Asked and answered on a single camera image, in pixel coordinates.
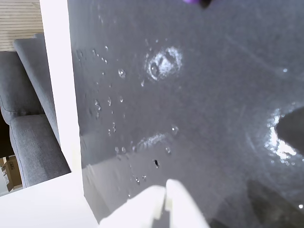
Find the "cardboard box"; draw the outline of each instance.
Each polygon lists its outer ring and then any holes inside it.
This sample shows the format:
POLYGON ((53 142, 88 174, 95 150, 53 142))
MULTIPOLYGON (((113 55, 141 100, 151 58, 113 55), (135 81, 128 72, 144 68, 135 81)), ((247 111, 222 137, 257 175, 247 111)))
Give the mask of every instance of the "cardboard box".
POLYGON ((4 165, 4 158, 0 158, 0 167, 2 167, 4 165))
POLYGON ((21 176, 16 157, 10 157, 1 168, 8 191, 15 186, 21 185, 21 176))

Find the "purple object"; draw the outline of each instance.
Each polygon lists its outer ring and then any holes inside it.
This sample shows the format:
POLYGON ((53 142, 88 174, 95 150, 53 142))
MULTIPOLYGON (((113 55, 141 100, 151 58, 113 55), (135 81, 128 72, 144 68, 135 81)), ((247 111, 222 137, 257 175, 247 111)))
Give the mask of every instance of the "purple object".
POLYGON ((183 0, 186 3, 198 3, 200 0, 183 0))

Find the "gray surface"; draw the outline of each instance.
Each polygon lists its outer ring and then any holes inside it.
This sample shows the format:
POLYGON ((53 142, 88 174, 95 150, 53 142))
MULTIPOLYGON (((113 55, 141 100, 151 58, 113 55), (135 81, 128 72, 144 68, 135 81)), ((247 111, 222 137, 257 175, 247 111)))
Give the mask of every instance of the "gray surface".
POLYGON ((174 178, 213 228, 303 227, 304 151, 284 148, 275 127, 304 106, 304 1, 214 0, 203 9, 70 0, 68 8, 85 197, 97 220, 128 194, 174 178), (165 53, 171 47, 180 61, 165 53), (146 69, 153 59, 164 72, 155 79, 146 69))
POLYGON ((13 45, 60 143, 45 42, 36 38, 16 39, 13 45))
POLYGON ((12 120, 10 139, 24 187, 70 172, 45 115, 22 116, 12 120))
POLYGON ((7 124, 11 119, 30 114, 42 114, 35 90, 15 51, 0 52, 1 113, 7 124))

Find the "gray upholstery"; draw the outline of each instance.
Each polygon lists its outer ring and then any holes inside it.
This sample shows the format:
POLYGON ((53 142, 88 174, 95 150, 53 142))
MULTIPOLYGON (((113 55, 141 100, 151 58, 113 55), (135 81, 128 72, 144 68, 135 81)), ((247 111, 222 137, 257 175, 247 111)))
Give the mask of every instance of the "gray upholstery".
POLYGON ((28 114, 42 114, 42 108, 26 71, 15 51, 0 52, 1 112, 7 124, 28 114))
POLYGON ((33 37, 44 40, 44 33, 36 33, 33 37))
POLYGON ((37 38, 16 39, 13 45, 60 143, 45 42, 37 38))
POLYGON ((10 122, 10 140, 24 187, 70 172, 45 115, 13 119, 10 122))

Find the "gray cushion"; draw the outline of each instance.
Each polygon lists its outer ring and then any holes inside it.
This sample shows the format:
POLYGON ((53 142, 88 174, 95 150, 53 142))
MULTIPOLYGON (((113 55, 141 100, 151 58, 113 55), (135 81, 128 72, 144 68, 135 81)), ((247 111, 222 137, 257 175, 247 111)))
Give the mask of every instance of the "gray cushion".
POLYGON ((10 122, 10 140, 24 187, 70 172, 45 115, 13 119, 10 122))
POLYGON ((28 114, 42 114, 42 108, 27 73, 15 51, 0 52, 1 112, 7 124, 28 114))
POLYGON ((44 33, 36 33, 33 37, 44 40, 44 33))
POLYGON ((45 42, 36 38, 16 39, 13 45, 60 143, 45 42))

